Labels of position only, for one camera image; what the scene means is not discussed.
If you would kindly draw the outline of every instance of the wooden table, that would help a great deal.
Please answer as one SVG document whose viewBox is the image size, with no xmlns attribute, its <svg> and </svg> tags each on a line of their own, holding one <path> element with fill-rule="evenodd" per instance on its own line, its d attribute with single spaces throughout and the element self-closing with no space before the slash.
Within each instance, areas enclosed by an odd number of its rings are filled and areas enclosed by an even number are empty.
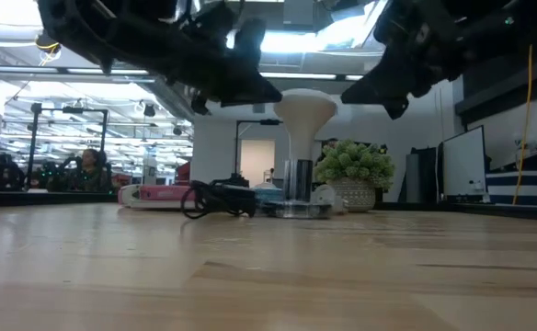
<svg viewBox="0 0 537 331">
<path fill-rule="evenodd" d="M 537 221 L 0 209 L 0 331 L 537 331 Z"/>
</svg>

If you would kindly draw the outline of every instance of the green plant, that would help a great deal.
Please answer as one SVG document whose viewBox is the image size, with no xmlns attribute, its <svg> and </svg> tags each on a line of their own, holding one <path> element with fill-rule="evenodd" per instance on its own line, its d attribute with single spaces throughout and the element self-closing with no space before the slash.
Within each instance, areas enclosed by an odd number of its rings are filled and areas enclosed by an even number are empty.
<svg viewBox="0 0 537 331">
<path fill-rule="evenodd" d="M 343 177 L 364 180 L 376 188 L 389 189 L 393 184 L 395 166 L 391 157 L 379 152 L 375 144 L 367 147 L 351 140 L 339 142 L 335 148 L 324 147 L 326 157 L 319 162 L 314 173 L 319 181 L 329 182 Z"/>
</svg>

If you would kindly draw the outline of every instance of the white funnel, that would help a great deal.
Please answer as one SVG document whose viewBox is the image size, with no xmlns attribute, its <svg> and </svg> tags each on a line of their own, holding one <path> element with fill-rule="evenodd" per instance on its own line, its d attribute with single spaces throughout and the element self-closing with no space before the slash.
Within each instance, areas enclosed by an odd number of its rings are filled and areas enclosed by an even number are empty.
<svg viewBox="0 0 537 331">
<path fill-rule="evenodd" d="M 289 159 L 311 160 L 315 134 L 336 114 L 337 105 L 324 92 L 296 88 L 283 92 L 275 113 L 289 132 Z"/>
</svg>

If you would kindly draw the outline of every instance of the woven pot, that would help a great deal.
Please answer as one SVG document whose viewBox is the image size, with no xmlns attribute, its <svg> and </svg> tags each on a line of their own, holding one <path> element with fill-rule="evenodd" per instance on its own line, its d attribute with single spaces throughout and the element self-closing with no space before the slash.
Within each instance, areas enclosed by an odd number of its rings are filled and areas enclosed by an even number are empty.
<svg viewBox="0 0 537 331">
<path fill-rule="evenodd" d="M 375 206 L 375 187 L 370 182 L 344 177 L 327 184 L 348 202 L 350 212 L 370 211 Z"/>
</svg>

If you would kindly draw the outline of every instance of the potted plant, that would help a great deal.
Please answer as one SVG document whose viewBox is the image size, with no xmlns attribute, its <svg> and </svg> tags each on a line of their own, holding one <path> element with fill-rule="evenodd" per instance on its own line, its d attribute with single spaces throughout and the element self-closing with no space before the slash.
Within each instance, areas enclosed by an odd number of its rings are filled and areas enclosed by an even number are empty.
<svg viewBox="0 0 537 331">
<path fill-rule="evenodd" d="M 377 145 L 367 147 L 351 140 L 325 146 L 324 160 L 314 169 L 317 180 L 332 186 L 346 200 L 349 211 L 369 211 L 375 205 L 375 189 L 389 189 L 395 167 Z"/>
</svg>

